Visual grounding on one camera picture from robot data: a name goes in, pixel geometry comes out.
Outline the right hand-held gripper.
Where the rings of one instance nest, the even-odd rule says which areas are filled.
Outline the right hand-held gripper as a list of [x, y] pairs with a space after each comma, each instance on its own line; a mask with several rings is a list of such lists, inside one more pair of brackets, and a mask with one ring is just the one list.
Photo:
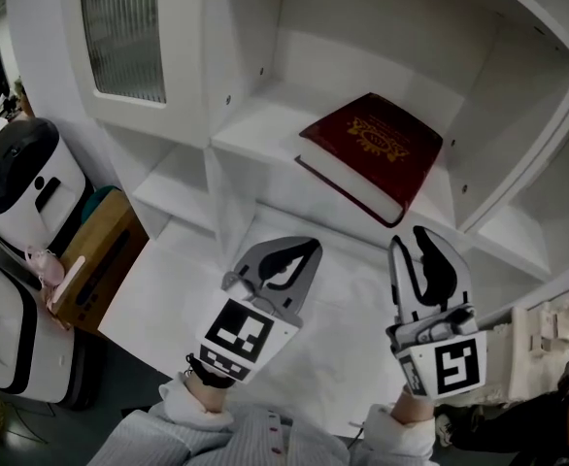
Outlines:
[[[401, 324], [386, 334], [414, 397], [443, 399], [485, 384], [486, 333], [478, 329], [468, 303], [472, 282], [465, 260], [434, 231], [419, 225], [413, 231], [420, 258], [412, 257], [398, 236], [388, 249]], [[443, 313], [430, 316], [433, 307]]]

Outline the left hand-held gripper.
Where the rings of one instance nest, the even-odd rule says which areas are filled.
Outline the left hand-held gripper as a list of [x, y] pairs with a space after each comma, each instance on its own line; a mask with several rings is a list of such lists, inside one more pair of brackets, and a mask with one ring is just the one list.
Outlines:
[[319, 240], [287, 236], [252, 246], [225, 274], [196, 331], [197, 358], [250, 382], [300, 331], [322, 259]]

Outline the dark red hardcover book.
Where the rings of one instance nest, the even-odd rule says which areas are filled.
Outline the dark red hardcover book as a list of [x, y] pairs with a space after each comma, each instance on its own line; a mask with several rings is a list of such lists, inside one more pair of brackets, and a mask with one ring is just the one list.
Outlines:
[[436, 131], [369, 92], [302, 130], [295, 162], [392, 228], [410, 209], [442, 146]]

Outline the white shelf desk unit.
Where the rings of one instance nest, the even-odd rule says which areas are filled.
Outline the white shelf desk unit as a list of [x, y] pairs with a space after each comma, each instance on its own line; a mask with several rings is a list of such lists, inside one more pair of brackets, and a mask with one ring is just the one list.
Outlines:
[[484, 275], [569, 269], [569, 0], [203, 0], [208, 145], [100, 122], [151, 238], [225, 265], [267, 206], [384, 246], [295, 162], [299, 133], [373, 92], [443, 138], [396, 232], [434, 228]]

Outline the person's left forearm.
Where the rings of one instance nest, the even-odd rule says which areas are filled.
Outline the person's left forearm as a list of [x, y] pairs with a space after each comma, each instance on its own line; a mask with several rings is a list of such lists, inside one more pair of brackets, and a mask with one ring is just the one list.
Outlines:
[[233, 423], [226, 409], [229, 383], [221, 373], [200, 368], [179, 373], [159, 388], [165, 417], [175, 424], [200, 431], [223, 431]]

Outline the person's right forearm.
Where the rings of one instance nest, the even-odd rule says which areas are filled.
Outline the person's right forearm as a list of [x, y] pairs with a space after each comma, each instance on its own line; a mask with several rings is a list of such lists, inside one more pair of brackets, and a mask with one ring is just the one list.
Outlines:
[[435, 443], [434, 404], [404, 386], [396, 403], [373, 404], [363, 426], [363, 443], [376, 455], [429, 461]]

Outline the white ornate vanity table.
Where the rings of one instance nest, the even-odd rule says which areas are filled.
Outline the white ornate vanity table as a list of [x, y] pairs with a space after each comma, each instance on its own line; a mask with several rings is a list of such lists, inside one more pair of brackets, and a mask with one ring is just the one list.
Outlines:
[[556, 390], [569, 361], [569, 290], [530, 309], [515, 307], [511, 321], [487, 332], [483, 387], [469, 405], [509, 405]]

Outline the person's white ribbed cardigan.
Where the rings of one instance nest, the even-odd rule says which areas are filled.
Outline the person's white ribbed cardigan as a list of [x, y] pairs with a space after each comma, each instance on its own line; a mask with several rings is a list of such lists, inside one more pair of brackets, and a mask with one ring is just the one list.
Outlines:
[[87, 466], [438, 466], [434, 422], [402, 425], [372, 406], [353, 449], [300, 417], [255, 405], [220, 415], [194, 406], [136, 411], [111, 433]]

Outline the brown cardboard box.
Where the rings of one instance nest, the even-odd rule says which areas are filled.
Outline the brown cardboard box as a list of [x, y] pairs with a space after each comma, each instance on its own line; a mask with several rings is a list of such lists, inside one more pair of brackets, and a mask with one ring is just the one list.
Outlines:
[[86, 262], [53, 315], [64, 325], [99, 335], [103, 317], [148, 240], [125, 194], [109, 194], [60, 257], [65, 275], [79, 256]]

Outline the teal round object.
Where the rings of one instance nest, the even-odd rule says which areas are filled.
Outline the teal round object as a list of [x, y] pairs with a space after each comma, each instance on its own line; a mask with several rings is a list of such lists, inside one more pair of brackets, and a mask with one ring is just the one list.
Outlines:
[[122, 190], [115, 185], [105, 185], [96, 189], [84, 203], [81, 213], [81, 224], [85, 224], [107, 196], [115, 192], [122, 192]]

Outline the pale pink flat stick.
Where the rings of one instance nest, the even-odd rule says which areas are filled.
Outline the pale pink flat stick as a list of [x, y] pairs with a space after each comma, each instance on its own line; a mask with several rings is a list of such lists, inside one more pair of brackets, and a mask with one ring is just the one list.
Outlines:
[[86, 259], [83, 255], [79, 256], [75, 263], [70, 267], [66, 273], [63, 281], [55, 288], [53, 294], [48, 301], [47, 307], [50, 312], [55, 314], [60, 305], [60, 301], [65, 296], [66, 292], [69, 290], [70, 286], [74, 282], [75, 278], [79, 274], [80, 270], [85, 265]]

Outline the white and black machine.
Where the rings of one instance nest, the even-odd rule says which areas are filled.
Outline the white and black machine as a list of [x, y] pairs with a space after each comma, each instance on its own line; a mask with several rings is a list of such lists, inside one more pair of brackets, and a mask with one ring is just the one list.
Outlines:
[[94, 187], [49, 120], [28, 117], [0, 130], [0, 245], [66, 251]]
[[0, 267], [0, 390], [81, 411], [101, 383], [105, 344], [52, 319], [38, 292]]

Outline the ribbed glass cabinet door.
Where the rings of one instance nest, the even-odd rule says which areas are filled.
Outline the ribbed glass cabinet door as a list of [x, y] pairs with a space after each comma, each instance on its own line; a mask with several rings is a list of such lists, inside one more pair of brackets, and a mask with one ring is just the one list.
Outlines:
[[60, 0], [84, 109], [109, 126], [208, 145], [203, 0]]

